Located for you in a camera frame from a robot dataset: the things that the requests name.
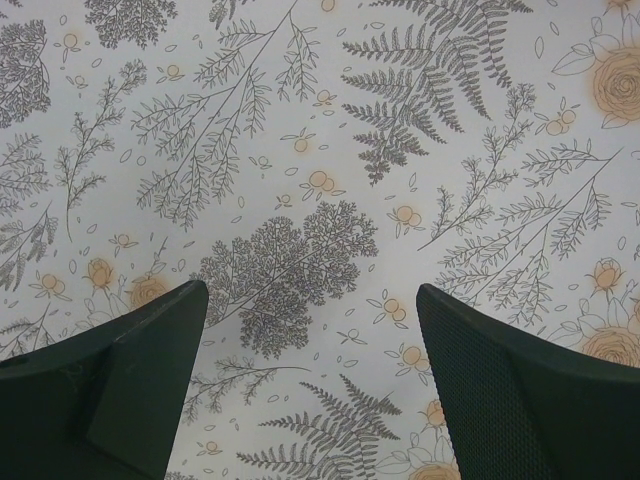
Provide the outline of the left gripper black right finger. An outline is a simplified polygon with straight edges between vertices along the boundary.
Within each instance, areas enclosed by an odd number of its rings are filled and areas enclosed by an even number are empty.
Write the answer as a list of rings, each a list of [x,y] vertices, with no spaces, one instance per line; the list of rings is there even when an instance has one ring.
[[[464,479],[636,479],[639,371],[423,284],[416,307]]]

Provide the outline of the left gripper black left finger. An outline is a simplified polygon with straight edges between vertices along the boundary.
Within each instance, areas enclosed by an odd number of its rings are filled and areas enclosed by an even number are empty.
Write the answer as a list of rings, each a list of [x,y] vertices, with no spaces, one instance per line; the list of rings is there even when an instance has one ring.
[[[208,304],[192,280],[1,363],[4,479],[162,479]]]

